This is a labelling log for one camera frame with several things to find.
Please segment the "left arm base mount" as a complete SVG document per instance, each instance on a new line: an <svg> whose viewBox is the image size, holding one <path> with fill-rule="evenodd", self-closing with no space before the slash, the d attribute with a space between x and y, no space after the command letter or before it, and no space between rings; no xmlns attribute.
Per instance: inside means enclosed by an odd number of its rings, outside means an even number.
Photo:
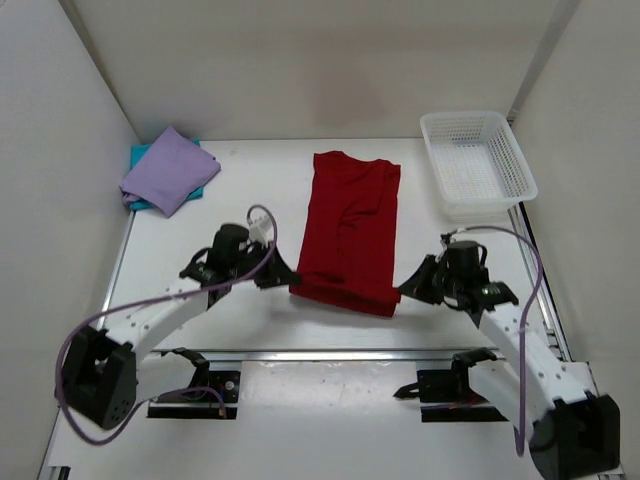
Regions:
<svg viewBox="0 0 640 480"><path fill-rule="evenodd" d="M239 366L211 366L201 353L176 348L171 355L194 368L189 383L149 402L147 417L172 420L235 420L241 385Z"/></svg>

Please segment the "purple t-shirt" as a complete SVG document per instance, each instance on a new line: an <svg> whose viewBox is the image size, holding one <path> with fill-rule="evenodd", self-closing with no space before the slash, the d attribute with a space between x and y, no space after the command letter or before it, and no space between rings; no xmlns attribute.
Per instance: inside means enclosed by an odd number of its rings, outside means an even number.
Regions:
<svg viewBox="0 0 640 480"><path fill-rule="evenodd" d="M122 201L129 208L147 203L171 217L221 170L213 155L169 126L121 181Z"/></svg>

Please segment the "teal t-shirt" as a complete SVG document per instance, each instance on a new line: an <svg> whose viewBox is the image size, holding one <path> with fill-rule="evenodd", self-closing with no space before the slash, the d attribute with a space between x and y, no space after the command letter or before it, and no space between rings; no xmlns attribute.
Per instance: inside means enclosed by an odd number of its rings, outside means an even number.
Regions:
<svg viewBox="0 0 640 480"><path fill-rule="evenodd" d="M156 209L173 215L186 201L203 196L210 174L219 172L214 157L195 142L192 148L134 145L130 149L129 172L119 185L122 202L132 211Z"/></svg>

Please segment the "white plastic basket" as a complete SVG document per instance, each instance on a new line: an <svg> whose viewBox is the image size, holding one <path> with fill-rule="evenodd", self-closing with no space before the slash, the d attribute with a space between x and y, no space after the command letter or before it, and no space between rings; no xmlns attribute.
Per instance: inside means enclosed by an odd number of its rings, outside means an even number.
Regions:
<svg viewBox="0 0 640 480"><path fill-rule="evenodd" d="M427 156L444 213L461 222L496 218L538 188L506 118L495 111L425 114Z"/></svg>

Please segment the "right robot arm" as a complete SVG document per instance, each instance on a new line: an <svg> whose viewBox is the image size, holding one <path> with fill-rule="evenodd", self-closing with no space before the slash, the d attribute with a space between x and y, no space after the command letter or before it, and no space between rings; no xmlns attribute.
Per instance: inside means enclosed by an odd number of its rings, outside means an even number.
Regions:
<svg viewBox="0 0 640 480"><path fill-rule="evenodd" d="M454 241L428 255L398 288L401 295L463 312L493 344L457 353L449 390L480 397L514 427L545 479L578 479L620 465L620 409L576 378L528 326L526 311L485 265L487 249Z"/></svg>

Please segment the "red t-shirt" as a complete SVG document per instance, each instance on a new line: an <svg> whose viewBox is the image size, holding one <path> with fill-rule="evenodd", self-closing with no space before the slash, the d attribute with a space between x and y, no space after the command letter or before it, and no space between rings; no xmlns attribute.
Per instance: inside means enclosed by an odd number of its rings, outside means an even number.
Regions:
<svg viewBox="0 0 640 480"><path fill-rule="evenodd" d="M295 296L390 318L401 167L342 151L316 153Z"/></svg>

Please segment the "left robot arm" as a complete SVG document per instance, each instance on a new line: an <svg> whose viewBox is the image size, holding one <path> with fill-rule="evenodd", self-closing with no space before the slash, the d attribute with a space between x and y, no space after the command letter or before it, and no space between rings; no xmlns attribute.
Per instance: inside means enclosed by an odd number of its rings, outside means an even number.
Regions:
<svg viewBox="0 0 640 480"><path fill-rule="evenodd" d="M55 396L63 415L78 413L104 431L120 431L145 401L163 395L224 402L211 385L209 363L186 347L157 347L211 309L232 288L251 281L261 290L299 281L282 259L270 216L246 225L225 223L160 297L120 307L124 319L96 328L82 322L56 360Z"/></svg>

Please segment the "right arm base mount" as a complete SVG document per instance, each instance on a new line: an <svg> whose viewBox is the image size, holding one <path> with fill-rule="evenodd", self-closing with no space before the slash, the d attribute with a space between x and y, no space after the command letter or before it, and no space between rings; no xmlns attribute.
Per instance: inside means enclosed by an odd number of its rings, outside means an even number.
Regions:
<svg viewBox="0 0 640 480"><path fill-rule="evenodd" d="M488 348L477 348L453 355L448 369L422 369L417 380L401 386L393 397L418 399L422 423L494 423L507 419L480 394L471 389L469 372L498 357Z"/></svg>

